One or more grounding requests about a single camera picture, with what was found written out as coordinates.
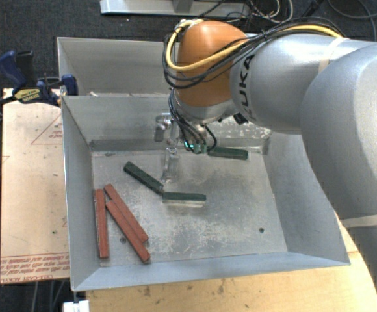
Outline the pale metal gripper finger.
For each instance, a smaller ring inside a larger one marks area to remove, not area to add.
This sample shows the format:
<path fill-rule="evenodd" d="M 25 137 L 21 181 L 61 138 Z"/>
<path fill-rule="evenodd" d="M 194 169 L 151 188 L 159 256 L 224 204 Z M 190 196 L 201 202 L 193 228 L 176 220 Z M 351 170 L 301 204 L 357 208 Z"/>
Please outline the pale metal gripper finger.
<path fill-rule="evenodd" d="M 164 183 L 175 182 L 179 178 L 180 156 L 176 147 L 167 147 L 165 151 L 164 163 L 162 166 L 161 181 Z"/>
<path fill-rule="evenodd" d="M 169 130 L 172 124 L 172 115 L 170 113 L 162 113 L 155 118 L 155 134 L 154 141 L 162 142 L 164 140 L 165 131 Z"/>

